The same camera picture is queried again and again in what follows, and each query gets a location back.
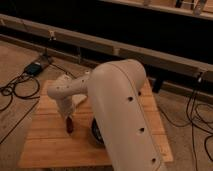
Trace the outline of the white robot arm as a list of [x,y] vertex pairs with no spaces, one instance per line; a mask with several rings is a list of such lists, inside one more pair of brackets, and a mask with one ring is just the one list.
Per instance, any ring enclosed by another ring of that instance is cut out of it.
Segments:
[[114,171],[167,171],[140,103],[145,80],[140,62],[111,61],[76,79],[58,77],[47,94],[66,119],[74,111],[72,96],[89,97]]

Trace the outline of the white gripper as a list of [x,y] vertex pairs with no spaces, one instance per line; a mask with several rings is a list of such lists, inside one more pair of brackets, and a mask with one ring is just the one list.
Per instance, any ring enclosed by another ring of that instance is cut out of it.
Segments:
[[57,101],[58,111],[62,118],[66,120],[75,111],[75,105],[71,97],[60,99]]

